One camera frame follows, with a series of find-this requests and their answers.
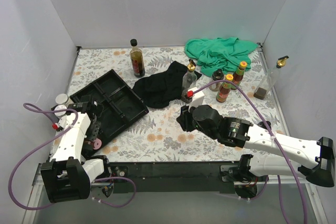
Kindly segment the blue label spice jar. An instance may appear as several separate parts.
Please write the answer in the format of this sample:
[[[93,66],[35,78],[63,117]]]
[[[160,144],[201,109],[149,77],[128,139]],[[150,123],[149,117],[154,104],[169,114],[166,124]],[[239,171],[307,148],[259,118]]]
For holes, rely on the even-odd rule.
[[[57,105],[65,105],[68,106],[69,104],[72,104],[72,99],[65,93],[61,93],[56,96],[55,102]]]

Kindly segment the pink cap spice bottle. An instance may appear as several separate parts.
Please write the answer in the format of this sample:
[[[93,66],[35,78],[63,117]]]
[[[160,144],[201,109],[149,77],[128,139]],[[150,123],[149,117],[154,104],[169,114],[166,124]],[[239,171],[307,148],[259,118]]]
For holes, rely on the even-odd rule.
[[[93,150],[99,150],[102,147],[102,140],[96,138],[94,141],[88,141],[88,144],[92,147]]]

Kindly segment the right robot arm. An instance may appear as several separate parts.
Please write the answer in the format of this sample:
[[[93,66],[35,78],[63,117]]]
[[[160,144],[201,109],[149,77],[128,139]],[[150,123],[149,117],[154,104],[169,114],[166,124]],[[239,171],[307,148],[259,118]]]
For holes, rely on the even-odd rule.
[[[335,186],[335,151],[333,140],[303,140],[282,134],[270,134],[265,127],[249,121],[223,117],[209,105],[181,107],[177,122],[185,132],[198,130],[227,147],[240,147],[272,154],[271,157],[243,158],[238,176],[251,180],[254,176],[296,174],[321,187]]]

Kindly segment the silver lid spice jar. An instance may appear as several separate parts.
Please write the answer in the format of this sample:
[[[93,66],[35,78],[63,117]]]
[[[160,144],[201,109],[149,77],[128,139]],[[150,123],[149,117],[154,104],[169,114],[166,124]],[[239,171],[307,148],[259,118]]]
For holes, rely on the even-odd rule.
[[[67,109],[67,106],[64,104],[55,106],[54,107],[55,116],[59,119],[62,118],[67,112],[66,109]]]

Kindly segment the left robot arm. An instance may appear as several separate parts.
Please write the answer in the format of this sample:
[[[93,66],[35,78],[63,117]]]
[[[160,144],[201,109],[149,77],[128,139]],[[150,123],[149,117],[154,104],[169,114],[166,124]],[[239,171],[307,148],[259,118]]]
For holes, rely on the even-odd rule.
[[[54,109],[59,118],[55,129],[59,137],[57,150],[41,166],[41,176],[51,203],[88,198],[91,184],[106,182],[112,170],[104,155],[89,154],[102,146],[98,139],[103,105],[90,95],[79,102]]]

